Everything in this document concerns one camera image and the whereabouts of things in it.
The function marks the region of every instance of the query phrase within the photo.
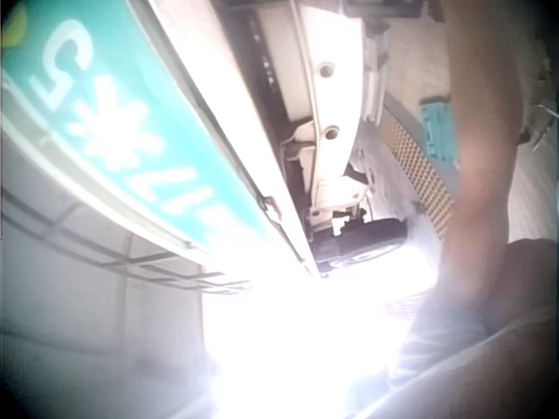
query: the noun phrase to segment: gray fabric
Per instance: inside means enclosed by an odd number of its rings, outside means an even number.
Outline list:
[[[389,366],[390,387],[401,388],[430,367],[487,337],[477,311],[458,308],[432,296],[419,311],[396,362]]]
[[[557,307],[553,306],[531,312],[434,365],[359,417],[535,417],[555,389],[556,356]]]

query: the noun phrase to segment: mesh grate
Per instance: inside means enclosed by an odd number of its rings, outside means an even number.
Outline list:
[[[421,147],[386,109],[383,112],[379,131],[381,139],[386,143],[416,190],[419,201],[431,219],[438,238],[442,240],[453,204],[446,186],[429,163]]]

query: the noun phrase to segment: person's arm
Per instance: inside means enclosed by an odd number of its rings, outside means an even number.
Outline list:
[[[508,241],[507,201],[523,110],[511,46],[494,0],[442,0],[459,150],[459,195],[436,292],[477,308]]]

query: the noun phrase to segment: teal sign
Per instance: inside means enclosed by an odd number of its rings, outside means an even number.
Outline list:
[[[123,0],[25,2],[3,45],[5,80],[119,196],[210,254],[277,243]]]

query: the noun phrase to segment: bright light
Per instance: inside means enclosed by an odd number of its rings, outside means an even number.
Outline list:
[[[222,367],[216,419],[344,417],[349,387],[390,362],[407,333],[383,303],[433,282],[403,247],[326,280],[204,297],[206,346]]]

